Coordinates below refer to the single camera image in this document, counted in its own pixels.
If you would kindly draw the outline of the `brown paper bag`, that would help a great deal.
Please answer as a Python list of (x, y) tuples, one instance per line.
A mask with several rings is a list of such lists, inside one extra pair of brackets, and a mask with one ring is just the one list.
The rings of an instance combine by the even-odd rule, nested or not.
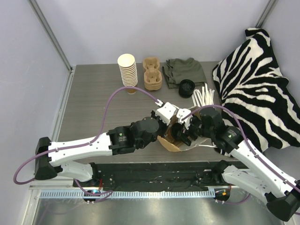
[[(189, 109), (191, 112), (195, 110), (197, 107), (192, 106), (187, 109)], [(209, 148), (216, 148), (213, 144), (205, 144), (205, 141), (207, 140), (206, 137), (200, 137), (198, 134), (198, 138), (195, 141), (192, 141), (191, 146), (187, 146), (181, 141), (176, 141), (172, 138), (171, 136), (171, 127), (173, 124), (178, 123), (176, 114), (172, 117), (170, 124), (167, 127), (167, 131), (165, 132), (164, 137), (158, 136), (157, 140), (160, 142), (160, 144), (169, 152), (183, 152), (187, 150), (191, 150), (196, 147), (209, 147)], [(189, 129), (190, 131), (194, 131), (197, 133), (197, 128), (201, 123), (200, 116), (198, 114), (192, 114), (192, 118), (190, 119), (190, 126)]]

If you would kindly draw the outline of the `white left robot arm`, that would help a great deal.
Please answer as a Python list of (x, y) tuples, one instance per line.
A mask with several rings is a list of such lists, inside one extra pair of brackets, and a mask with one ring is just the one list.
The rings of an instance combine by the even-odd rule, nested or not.
[(95, 187), (100, 181), (95, 164), (80, 164), (77, 160), (128, 154), (136, 149), (143, 149), (149, 143), (155, 142), (158, 136), (163, 135), (170, 121), (170, 117), (152, 111), (149, 117), (133, 122), (129, 126), (116, 127), (99, 137), (69, 142), (51, 142), (47, 137), (41, 138), (36, 154), (44, 153), (44, 155), (35, 160), (35, 179), (49, 180), (63, 176)]

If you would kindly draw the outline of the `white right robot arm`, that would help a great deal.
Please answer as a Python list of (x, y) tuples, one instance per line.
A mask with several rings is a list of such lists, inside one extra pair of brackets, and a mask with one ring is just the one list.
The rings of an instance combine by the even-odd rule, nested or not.
[(297, 214), (300, 182), (267, 159), (246, 138), (241, 126), (226, 125), (213, 105), (193, 111), (179, 109), (176, 117), (184, 127), (184, 134), (211, 139), (217, 148), (241, 161), (253, 173), (249, 175), (223, 160), (211, 174), (215, 184), (226, 182), (244, 189), (265, 203), (267, 209), (282, 221), (287, 222)]

